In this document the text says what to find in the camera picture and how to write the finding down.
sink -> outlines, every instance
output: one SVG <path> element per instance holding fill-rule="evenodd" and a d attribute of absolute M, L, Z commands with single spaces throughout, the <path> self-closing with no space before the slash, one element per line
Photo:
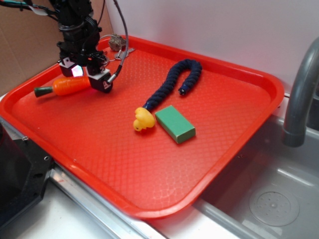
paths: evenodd
<path fill-rule="evenodd" d="M 271 116 L 195 203 L 240 238 L 319 238 L 319 132 L 291 148 L 282 125 Z"/>

rubber duck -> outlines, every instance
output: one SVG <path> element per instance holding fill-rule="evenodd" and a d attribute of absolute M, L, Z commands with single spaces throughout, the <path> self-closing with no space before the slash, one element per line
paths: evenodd
<path fill-rule="evenodd" d="M 138 107 L 135 110 L 136 120 L 133 123 L 133 127 L 136 131 L 141 131 L 142 129 L 152 128 L 155 125 L 154 116 L 145 108 Z"/>

sink drain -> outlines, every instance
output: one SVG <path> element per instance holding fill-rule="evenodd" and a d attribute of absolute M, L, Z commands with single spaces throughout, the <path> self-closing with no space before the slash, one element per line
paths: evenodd
<path fill-rule="evenodd" d="M 292 223 L 299 214 L 296 198 L 275 186 L 255 191 L 250 197 L 249 207 L 259 221 L 276 227 Z"/>

sponge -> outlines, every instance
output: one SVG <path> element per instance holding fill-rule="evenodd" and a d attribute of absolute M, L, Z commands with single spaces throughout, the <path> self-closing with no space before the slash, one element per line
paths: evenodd
<path fill-rule="evenodd" d="M 195 127 L 173 106 L 156 112 L 155 117 L 176 143 L 182 143 L 196 135 Z"/>

red plastic tray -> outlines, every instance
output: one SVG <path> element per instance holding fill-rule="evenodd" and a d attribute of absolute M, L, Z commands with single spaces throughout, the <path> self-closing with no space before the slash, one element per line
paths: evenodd
<path fill-rule="evenodd" d="M 107 46 L 107 40 L 99 44 L 112 59 Z M 62 77 L 54 65 L 9 92 L 0 115 L 125 213 L 159 218 L 200 195 L 279 105 L 284 90 L 277 78 L 246 67 L 134 37 L 130 47 L 136 50 L 109 94 L 88 88 L 36 98 L 34 87 Z M 177 90 L 189 74 L 183 73 L 154 112 L 173 105 L 195 126 L 196 136 L 176 144 L 158 123 L 134 131 L 135 109 L 186 58 L 201 62 L 200 80 L 181 97 Z M 108 68 L 114 72 L 118 64 Z"/>

